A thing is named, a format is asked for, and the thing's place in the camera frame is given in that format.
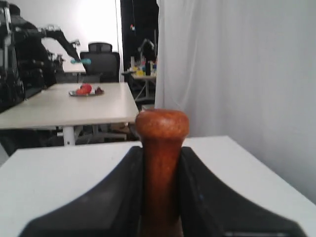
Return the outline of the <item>black background robot arm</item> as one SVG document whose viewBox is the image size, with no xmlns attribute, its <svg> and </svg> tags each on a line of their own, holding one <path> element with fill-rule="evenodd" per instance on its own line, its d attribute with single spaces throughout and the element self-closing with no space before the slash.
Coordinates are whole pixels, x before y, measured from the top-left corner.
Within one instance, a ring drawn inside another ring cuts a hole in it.
<svg viewBox="0 0 316 237">
<path fill-rule="evenodd" d="M 25 98 L 25 87 L 56 82 L 41 43 L 53 38 L 79 60 L 62 31 L 39 31 L 20 9 L 0 3 L 0 109 Z M 294 221 L 268 211 L 227 186 L 183 141 L 181 111 L 151 109 L 136 118 L 142 146 L 88 192 L 30 221 L 23 237 L 303 237 Z"/>
</svg>

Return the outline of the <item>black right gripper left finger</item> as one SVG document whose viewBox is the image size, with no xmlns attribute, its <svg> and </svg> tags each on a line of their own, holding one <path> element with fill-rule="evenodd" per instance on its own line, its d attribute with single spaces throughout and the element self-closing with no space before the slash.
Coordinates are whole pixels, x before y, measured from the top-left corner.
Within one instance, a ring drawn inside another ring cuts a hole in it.
<svg viewBox="0 0 316 237">
<path fill-rule="evenodd" d="M 143 151 L 134 146 L 96 186 L 30 221 L 22 237 L 135 237 L 143 192 Z"/>
</svg>

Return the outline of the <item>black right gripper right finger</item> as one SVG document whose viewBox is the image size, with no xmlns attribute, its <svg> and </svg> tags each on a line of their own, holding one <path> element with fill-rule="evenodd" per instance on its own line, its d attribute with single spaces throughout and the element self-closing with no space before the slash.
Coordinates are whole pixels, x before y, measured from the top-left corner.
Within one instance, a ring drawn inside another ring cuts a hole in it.
<svg viewBox="0 0 316 237">
<path fill-rule="evenodd" d="M 227 186 L 189 147 L 179 161 L 179 208 L 186 237 L 304 237 L 294 221 Z"/>
</svg>

